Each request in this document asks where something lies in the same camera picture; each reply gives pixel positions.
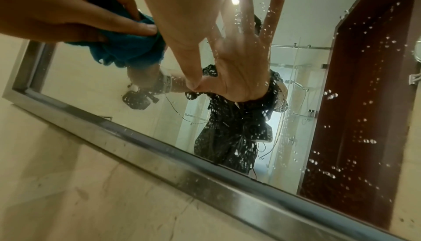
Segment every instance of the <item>metallic mirror frame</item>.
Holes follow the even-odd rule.
[[[25,41],[4,98],[276,240],[402,240],[38,93],[54,48]]]

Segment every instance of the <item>brown wooden door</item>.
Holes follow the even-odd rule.
[[[416,88],[420,0],[359,0],[338,35],[299,194],[388,229]]]

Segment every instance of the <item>microfiber cloth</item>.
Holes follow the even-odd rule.
[[[88,2],[107,9],[120,16],[131,18],[130,14],[117,0],[88,0]],[[154,24],[152,17],[140,13],[139,22]],[[100,30],[108,42],[77,42],[72,45],[88,46],[92,57],[106,66],[114,63],[117,67],[144,69],[159,64],[164,58],[165,41],[158,32],[155,36],[135,36]]]

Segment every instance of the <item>shower head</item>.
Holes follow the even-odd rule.
[[[302,89],[302,90],[305,90],[305,91],[309,91],[309,89],[308,88],[306,88],[306,87],[304,87],[303,85],[301,85],[300,83],[298,83],[298,82],[295,82],[295,81],[293,81],[293,80],[285,80],[284,81],[286,84],[293,84],[293,85],[295,85],[295,86],[297,86],[298,88],[300,88],[300,89]]]

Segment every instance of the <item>reflected cloth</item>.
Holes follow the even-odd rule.
[[[90,3],[107,9],[125,18],[131,18],[127,10],[117,0],[88,0]],[[139,22],[154,24],[154,20],[140,13]],[[92,57],[106,66],[114,63],[117,67],[132,67],[145,69],[160,63],[164,58],[165,41],[158,32],[155,36],[141,37],[117,32],[100,30],[108,38],[107,43],[77,42],[69,43],[78,46],[88,46]]]
[[[216,77],[218,72],[214,65],[209,65],[203,69],[203,75]],[[282,79],[271,70],[271,81],[265,96],[255,101],[238,103],[238,106],[217,94],[205,93],[210,98],[210,119],[195,141],[194,154],[248,174],[258,154],[257,142],[250,138],[250,131],[261,131],[259,126],[263,127],[270,119],[276,106],[279,106],[278,102],[284,106],[282,112],[288,109],[286,101],[279,99],[280,89],[276,82],[282,82]],[[186,97],[194,100],[201,94],[188,92]]]

